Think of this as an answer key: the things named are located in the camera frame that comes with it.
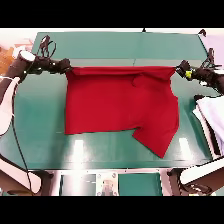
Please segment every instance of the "red cloth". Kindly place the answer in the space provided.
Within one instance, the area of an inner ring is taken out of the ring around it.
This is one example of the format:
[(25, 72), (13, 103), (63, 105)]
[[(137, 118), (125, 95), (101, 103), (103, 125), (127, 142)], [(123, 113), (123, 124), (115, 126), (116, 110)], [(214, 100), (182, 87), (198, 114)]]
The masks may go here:
[(179, 126), (170, 88), (174, 67), (75, 67), (66, 74), (65, 134), (136, 129), (133, 137), (163, 158)]

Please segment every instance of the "red fabric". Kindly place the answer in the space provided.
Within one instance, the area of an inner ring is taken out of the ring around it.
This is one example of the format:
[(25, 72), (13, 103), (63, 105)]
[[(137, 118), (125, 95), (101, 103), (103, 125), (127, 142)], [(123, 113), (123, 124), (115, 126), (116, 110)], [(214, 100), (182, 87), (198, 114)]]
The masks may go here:
[(174, 67), (75, 67), (66, 74), (65, 134), (136, 129), (133, 137), (163, 158), (179, 125), (170, 88)]

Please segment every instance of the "table surface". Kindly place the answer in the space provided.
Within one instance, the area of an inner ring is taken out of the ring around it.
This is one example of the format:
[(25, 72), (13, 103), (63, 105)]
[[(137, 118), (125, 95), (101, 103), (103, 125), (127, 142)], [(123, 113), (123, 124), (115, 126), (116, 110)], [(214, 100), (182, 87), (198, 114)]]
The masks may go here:
[[(182, 60), (200, 65), (206, 51), (197, 35), (121, 32), (38, 33), (32, 52), (49, 35), (57, 43), (53, 59), (71, 59), (73, 66), (176, 66)], [(197, 81), (177, 73), (172, 90), (179, 101), (180, 126), (163, 159), (122, 132), (64, 135), (65, 75), (28, 75), (15, 99), (17, 136), (29, 169), (144, 168), (202, 164), (211, 155), (192, 113), (196, 94), (216, 95)], [(24, 167), (12, 128), (0, 138), (0, 152)]]

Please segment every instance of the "black cable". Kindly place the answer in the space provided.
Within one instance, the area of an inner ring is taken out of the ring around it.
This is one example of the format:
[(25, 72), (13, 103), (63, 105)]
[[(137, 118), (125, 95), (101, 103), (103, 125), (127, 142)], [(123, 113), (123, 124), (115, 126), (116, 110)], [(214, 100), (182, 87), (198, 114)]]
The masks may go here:
[[(13, 93), (13, 96), (12, 96), (12, 111), (13, 111), (13, 114), (14, 113), (14, 102), (15, 102), (15, 95), (16, 95), (16, 90), (14, 90), (14, 93)], [(14, 133), (14, 137), (15, 137), (15, 140), (16, 140), (16, 144), (17, 144), (17, 147), (19, 149), (19, 153), (20, 153), (20, 156), (23, 160), (23, 163), (24, 163), (24, 166), (25, 166), (25, 170), (26, 170), (26, 174), (27, 174), (27, 178), (28, 178), (28, 181), (29, 181), (29, 185), (30, 185), (30, 191), (31, 191), (31, 195), (33, 195), (33, 191), (32, 191), (32, 187), (31, 187), (31, 180), (30, 180), (30, 177), (29, 177), (29, 170), (28, 170), (28, 167), (27, 167), (27, 164), (26, 164), (26, 161), (25, 161), (25, 158), (23, 156), (23, 153), (22, 153), (22, 150), (20, 148), (20, 145), (19, 145), (19, 140), (18, 140), (18, 137), (16, 135), (16, 129), (15, 129), (15, 116), (12, 116), (12, 130), (13, 130), (13, 133)]]

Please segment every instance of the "red shirt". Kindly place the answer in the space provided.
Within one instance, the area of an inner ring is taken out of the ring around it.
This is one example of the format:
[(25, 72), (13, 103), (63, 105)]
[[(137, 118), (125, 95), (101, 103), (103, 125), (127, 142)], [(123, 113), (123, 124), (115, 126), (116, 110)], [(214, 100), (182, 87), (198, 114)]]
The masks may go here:
[(166, 66), (73, 68), (66, 74), (65, 134), (136, 129), (133, 137), (163, 158), (179, 126), (174, 72)]

